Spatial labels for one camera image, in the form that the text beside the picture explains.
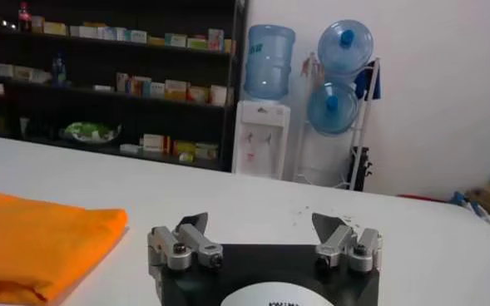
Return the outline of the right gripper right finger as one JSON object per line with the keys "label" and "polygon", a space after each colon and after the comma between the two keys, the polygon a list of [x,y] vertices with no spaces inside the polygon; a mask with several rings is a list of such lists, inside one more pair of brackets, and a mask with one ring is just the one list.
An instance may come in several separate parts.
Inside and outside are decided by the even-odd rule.
{"label": "right gripper right finger", "polygon": [[312,223],[320,241],[314,249],[319,270],[337,268],[342,258],[358,273],[381,270],[383,237],[376,229],[366,228],[357,234],[340,218],[319,213],[312,214]]}

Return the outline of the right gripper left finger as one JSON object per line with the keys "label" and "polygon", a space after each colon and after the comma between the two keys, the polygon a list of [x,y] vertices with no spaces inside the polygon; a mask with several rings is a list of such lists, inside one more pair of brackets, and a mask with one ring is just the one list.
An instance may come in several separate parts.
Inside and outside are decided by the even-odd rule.
{"label": "right gripper left finger", "polygon": [[218,270],[223,265],[223,247],[205,237],[208,213],[189,215],[170,230],[156,226],[147,234],[148,264],[185,271],[192,266],[196,255],[200,265]]}

